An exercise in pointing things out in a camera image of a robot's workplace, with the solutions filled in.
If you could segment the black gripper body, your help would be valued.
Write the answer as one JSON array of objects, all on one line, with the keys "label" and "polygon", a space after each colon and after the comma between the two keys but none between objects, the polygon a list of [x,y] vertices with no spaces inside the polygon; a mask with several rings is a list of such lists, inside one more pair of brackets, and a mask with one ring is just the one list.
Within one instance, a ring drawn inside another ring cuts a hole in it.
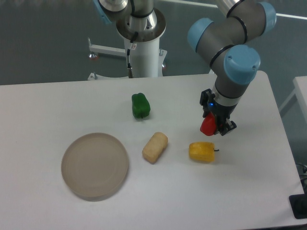
[{"label": "black gripper body", "polygon": [[222,96],[219,93],[212,93],[209,96],[208,108],[215,117],[218,127],[224,126],[227,119],[238,104],[238,99],[231,99]]}]

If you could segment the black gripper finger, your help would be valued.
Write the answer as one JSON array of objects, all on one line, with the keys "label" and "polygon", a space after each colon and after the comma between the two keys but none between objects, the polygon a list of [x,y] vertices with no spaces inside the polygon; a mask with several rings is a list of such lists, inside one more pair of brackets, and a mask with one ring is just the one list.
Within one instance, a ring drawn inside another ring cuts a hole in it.
[{"label": "black gripper finger", "polygon": [[215,105],[214,98],[215,94],[212,93],[211,89],[206,89],[201,92],[200,105],[203,109],[202,117],[206,117],[212,111],[212,108]]},{"label": "black gripper finger", "polygon": [[215,135],[220,134],[221,136],[226,135],[229,132],[232,132],[234,129],[237,128],[237,125],[234,121],[226,119],[224,122],[217,122]]}]

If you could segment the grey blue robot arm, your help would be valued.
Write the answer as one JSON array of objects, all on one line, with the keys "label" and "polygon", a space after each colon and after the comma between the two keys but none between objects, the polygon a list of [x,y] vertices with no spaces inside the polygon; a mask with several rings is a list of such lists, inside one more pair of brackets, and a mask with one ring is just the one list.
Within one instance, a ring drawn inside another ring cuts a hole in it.
[{"label": "grey blue robot arm", "polygon": [[[124,40],[130,78],[157,77],[162,71],[159,60],[160,37],[166,29],[163,14],[152,0],[96,0],[99,16],[116,23]],[[201,93],[203,134],[225,135],[236,128],[230,115],[237,106],[260,66],[257,51],[247,42],[259,37],[276,24],[274,7],[252,0],[219,0],[217,7],[225,16],[221,23],[208,18],[197,20],[189,29],[187,40],[216,74],[211,89]]]}]

